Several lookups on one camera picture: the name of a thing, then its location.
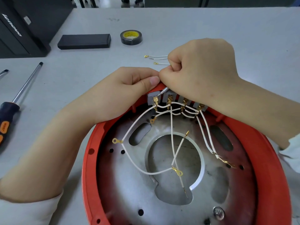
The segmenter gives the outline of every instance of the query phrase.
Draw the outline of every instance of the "screwdriver handle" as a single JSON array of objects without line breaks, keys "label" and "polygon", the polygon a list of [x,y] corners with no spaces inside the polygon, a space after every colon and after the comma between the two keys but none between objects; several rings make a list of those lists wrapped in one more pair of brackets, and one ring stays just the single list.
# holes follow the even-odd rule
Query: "screwdriver handle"
[{"label": "screwdriver handle", "polygon": [[13,116],[20,107],[13,102],[4,102],[0,106],[0,146],[5,141]]}]

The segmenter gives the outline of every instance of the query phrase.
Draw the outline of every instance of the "person's right hand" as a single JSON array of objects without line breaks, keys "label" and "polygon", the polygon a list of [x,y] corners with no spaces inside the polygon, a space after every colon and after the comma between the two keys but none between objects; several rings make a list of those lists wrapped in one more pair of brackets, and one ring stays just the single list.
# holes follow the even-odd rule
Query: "person's right hand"
[{"label": "person's right hand", "polygon": [[223,39],[192,40],[168,55],[159,73],[174,92],[217,109],[240,83],[232,45]]}]

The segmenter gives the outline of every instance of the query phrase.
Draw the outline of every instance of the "electrical tape roll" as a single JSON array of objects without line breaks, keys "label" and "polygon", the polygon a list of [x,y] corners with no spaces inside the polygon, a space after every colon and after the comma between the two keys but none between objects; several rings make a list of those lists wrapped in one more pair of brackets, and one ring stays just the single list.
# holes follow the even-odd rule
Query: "electrical tape roll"
[{"label": "electrical tape roll", "polygon": [[136,30],[126,30],[120,34],[121,41],[125,45],[137,45],[143,40],[142,34]]}]

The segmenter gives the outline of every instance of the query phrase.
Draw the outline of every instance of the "sleeve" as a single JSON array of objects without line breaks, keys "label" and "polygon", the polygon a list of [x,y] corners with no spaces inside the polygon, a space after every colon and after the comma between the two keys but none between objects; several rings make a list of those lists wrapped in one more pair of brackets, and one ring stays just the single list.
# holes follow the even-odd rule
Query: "sleeve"
[{"label": "sleeve", "polygon": [[48,225],[63,192],[52,199],[34,203],[11,203],[0,199],[1,225]]},{"label": "sleeve", "polygon": [[300,173],[300,133],[289,139],[289,143],[290,145],[279,153],[293,170]]}]

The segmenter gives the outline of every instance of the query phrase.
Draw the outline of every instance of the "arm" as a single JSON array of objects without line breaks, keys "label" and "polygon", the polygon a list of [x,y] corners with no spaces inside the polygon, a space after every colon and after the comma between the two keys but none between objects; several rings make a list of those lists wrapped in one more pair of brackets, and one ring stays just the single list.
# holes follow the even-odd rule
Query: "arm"
[{"label": "arm", "polygon": [[67,105],[0,180],[0,197],[27,203],[58,196],[89,130],[126,112],[159,83],[157,75],[150,68],[122,67]]},{"label": "arm", "polygon": [[222,39],[190,41],[173,50],[160,79],[173,91],[244,122],[280,147],[300,133],[300,104],[239,78],[233,47]]}]

